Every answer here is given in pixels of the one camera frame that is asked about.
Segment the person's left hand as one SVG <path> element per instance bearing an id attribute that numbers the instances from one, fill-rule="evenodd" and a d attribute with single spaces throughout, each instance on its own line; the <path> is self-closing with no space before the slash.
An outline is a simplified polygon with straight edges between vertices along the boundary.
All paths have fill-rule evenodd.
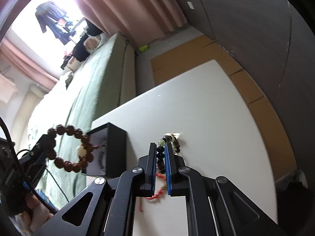
<path id="1" fill-rule="evenodd" d="M 32 193 L 26 195 L 25 201 L 29 211 L 25 210 L 16 215 L 16 222 L 21 235 L 32 235 L 53 217 L 53 214 Z"/>

